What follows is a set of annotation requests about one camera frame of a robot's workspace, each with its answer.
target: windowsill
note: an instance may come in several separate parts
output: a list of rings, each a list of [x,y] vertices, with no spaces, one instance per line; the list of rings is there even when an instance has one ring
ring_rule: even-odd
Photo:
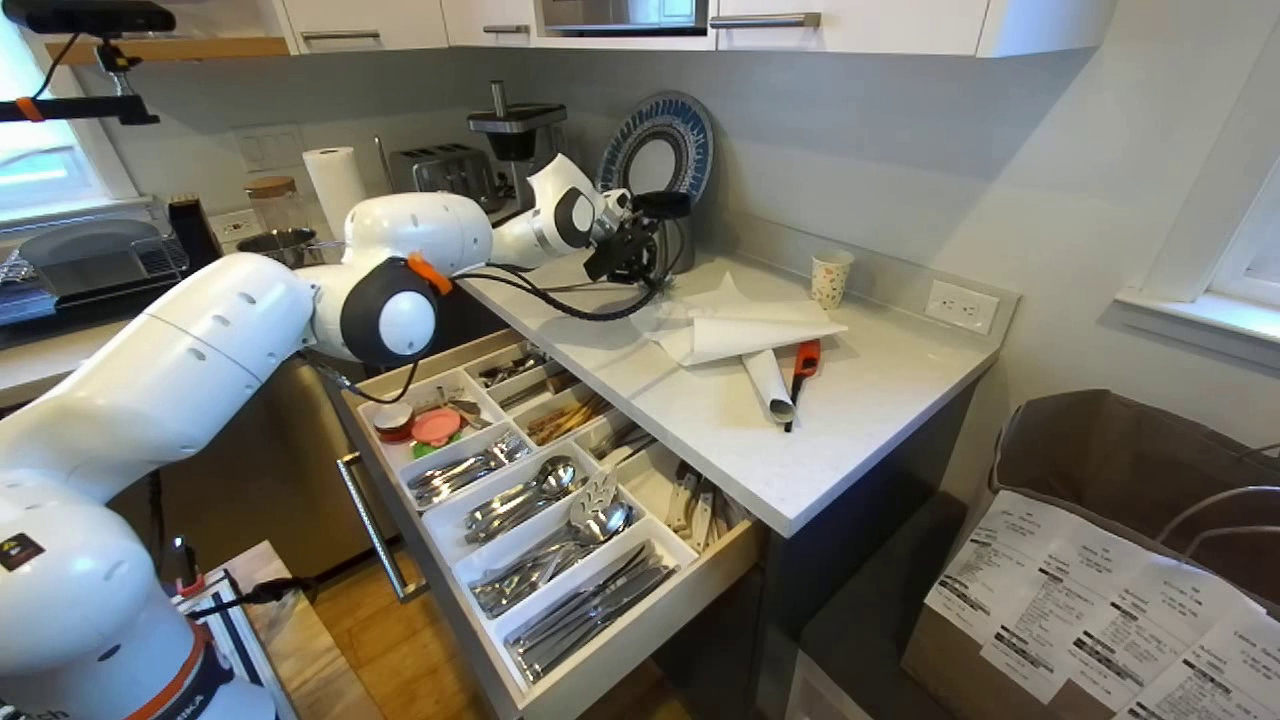
[[[1126,328],[1280,373],[1277,306],[1229,295],[1162,298],[1148,291],[1119,291],[1114,302]]]

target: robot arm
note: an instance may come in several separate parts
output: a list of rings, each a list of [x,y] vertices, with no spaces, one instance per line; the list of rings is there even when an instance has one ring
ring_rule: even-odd
[[[591,233],[625,221],[625,201],[591,191],[567,158],[530,187],[534,209],[505,228],[464,196],[362,201],[329,269],[224,254],[10,410],[0,425],[0,701],[34,716],[131,716],[156,696],[196,703],[198,672],[216,676],[206,646],[104,505],[196,454],[287,354],[418,361],[437,337],[441,275],[589,249]],[[229,678],[206,693],[219,701],[206,710],[250,696]]]

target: open drawer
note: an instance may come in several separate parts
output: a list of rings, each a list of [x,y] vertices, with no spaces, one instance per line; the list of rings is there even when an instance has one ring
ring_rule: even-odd
[[[745,509],[519,337],[428,367],[394,373],[407,432],[375,399],[346,410],[498,716],[581,716],[757,564]],[[441,404],[459,426],[417,432]]]

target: wall outlet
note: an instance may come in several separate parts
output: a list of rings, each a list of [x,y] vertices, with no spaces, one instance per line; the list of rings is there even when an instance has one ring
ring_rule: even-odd
[[[927,287],[927,317],[967,330],[991,330],[997,302],[999,295],[952,280],[930,280]]]
[[[243,245],[249,237],[269,233],[250,209],[206,213],[206,228],[224,249]]]

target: microwave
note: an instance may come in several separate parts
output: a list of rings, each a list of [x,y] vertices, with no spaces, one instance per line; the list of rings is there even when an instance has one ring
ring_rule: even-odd
[[[709,36],[709,0],[534,0],[554,36]]]

